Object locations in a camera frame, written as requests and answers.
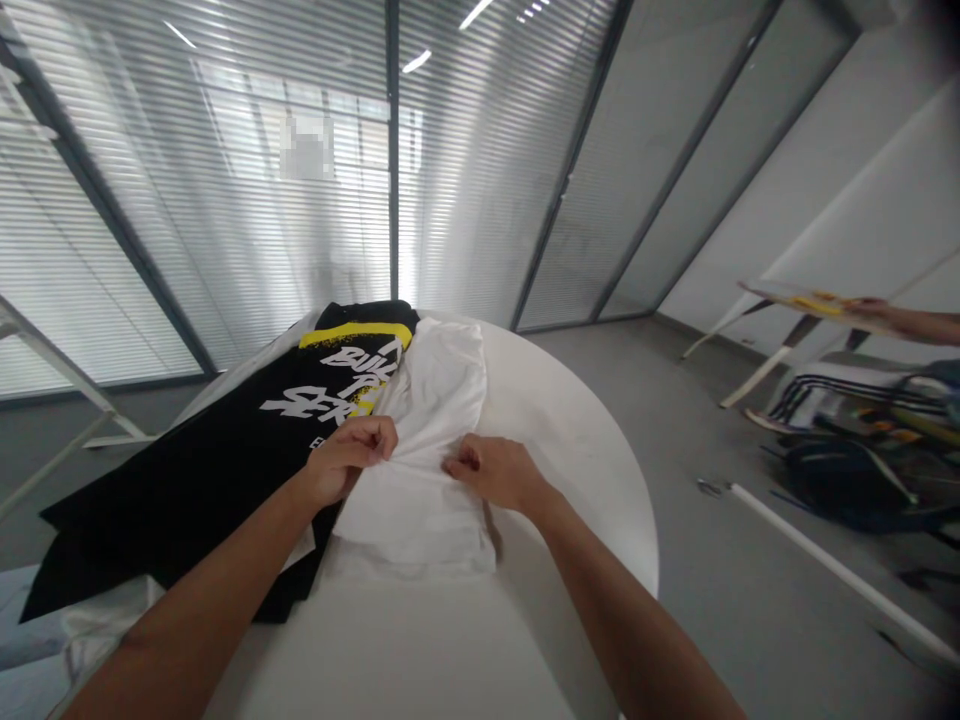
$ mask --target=yellow object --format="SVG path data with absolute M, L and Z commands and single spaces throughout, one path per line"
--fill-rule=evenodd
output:
M 395 335 L 406 348 L 413 339 L 410 328 L 401 323 L 345 323 L 327 330 L 314 330 L 300 338 L 300 347 L 338 340 L 354 335 Z
M 824 303 L 818 303 L 810 298 L 795 297 L 790 298 L 790 302 L 792 302 L 794 305 L 799 305 L 800 307 L 823 313 L 824 315 L 840 315 L 843 313 L 842 308 L 834 307 L 833 305 L 825 305 Z

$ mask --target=glass wall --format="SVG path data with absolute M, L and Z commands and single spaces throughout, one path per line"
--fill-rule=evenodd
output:
M 0 85 L 0 294 L 97 382 L 199 373 L 49 138 Z M 0 397 L 68 386 L 18 338 L 0 342 Z
M 520 329 L 590 318 L 763 6 L 634 3 Z
M 601 318 L 656 310 L 851 41 L 818 3 L 782 5 Z
M 390 296 L 382 0 L 13 0 L 214 362 Z
M 401 3 L 401 297 L 509 324 L 614 5 Z

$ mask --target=white tube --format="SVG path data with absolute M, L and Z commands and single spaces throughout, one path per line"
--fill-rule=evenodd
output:
M 763 380 L 767 375 L 769 375 L 773 369 L 777 366 L 783 358 L 790 354 L 790 351 L 793 350 L 789 345 L 784 345 L 782 348 L 777 350 L 773 355 L 767 358 L 766 362 L 763 363 L 760 367 L 757 368 L 757 371 L 750 376 L 750 378 L 741 385 L 737 390 L 733 392 L 727 399 L 720 403 L 720 407 L 726 409 L 740 400 L 744 395 L 753 390 L 757 385 L 760 384 L 760 381 Z
M 942 657 L 947 662 L 960 667 L 960 654 L 943 640 L 933 634 L 925 625 L 921 625 L 912 615 L 908 615 L 899 605 L 895 605 L 885 595 L 878 592 L 859 575 L 855 574 L 846 565 L 840 563 L 830 553 L 817 545 L 793 525 L 788 523 L 773 510 L 736 483 L 730 486 L 730 492 L 736 495 L 747 507 L 754 510 L 764 520 L 786 535 L 794 544 L 806 550 L 815 560 L 818 560 L 827 570 L 843 580 L 852 590 L 864 600 L 873 605 L 897 625 L 913 635 L 929 650 Z

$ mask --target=backpack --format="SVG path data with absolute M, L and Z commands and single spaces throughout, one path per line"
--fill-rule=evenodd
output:
M 960 360 L 937 360 L 907 375 L 893 388 L 888 407 L 907 388 L 937 400 L 943 405 L 950 424 L 960 428 Z

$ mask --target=ceiling light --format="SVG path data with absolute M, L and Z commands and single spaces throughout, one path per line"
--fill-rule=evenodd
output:
M 418 67 L 423 65 L 427 60 L 430 59 L 430 56 L 433 55 L 429 50 L 424 50 L 418 57 L 415 57 L 413 60 L 408 62 L 403 66 L 404 73 L 411 73 L 416 70 Z
M 473 10 L 471 10 L 470 14 L 467 15 L 466 18 L 464 18 L 462 23 L 460 23 L 460 29 L 466 30 L 468 27 L 470 27 L 470 23 L 472 23 L 474 20 L 477 19 L 477 15 L 479 15 L 484 10 L 486 10 L 487 5 L 489 5 L 492 2 L 493 0 L 480 0 L 480 2 L 477 3 L 477 6 Z
M 190 40 L 187 38 L 187 36 L 184 35 L 182 32 L 180 32 L 179 30 L 177 30 L 173 25 L 171 25 L 170 23 L 168 23 L 166 20 L 163 21 L 163 24 L 166 25 L 166 26 L 167 26 L 168 28 L 170 28 L 171 30 L 173 30 L 174 34 L 175 34 L 178 38 L 180 38 L 181 40 L 183 40 L 187 45 L 189 45 L 190 47 L 192 47 L 194 50 L 197 49 L 197 46 L 194 45 L 192 42 L 190 42 Z

